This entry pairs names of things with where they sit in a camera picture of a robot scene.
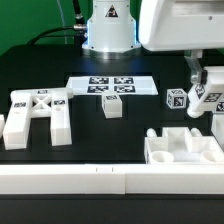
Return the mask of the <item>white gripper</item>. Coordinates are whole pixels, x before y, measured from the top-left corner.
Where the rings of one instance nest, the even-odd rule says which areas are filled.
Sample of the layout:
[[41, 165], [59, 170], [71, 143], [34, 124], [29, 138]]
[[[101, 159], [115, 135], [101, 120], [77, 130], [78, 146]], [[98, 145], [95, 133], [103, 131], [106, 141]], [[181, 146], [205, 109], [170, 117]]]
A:
[[198, 49], [224, 48], [224, 0], [142, 0], [139, 41], [150, 51], [186, 50], [190, 81], [199, 84]]

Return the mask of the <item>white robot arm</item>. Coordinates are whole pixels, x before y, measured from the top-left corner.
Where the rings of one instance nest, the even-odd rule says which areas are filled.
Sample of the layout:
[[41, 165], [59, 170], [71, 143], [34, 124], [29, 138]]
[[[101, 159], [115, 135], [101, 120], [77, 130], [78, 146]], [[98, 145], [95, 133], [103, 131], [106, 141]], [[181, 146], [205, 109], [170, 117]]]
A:
[[139, 47], [185, 52], [191, 82], [204, 81], [205, 49], [224, 48], [224, 0], [142, 0], [134, 20], [130, 0], [93, 0], [83, 51], [104, 59]]

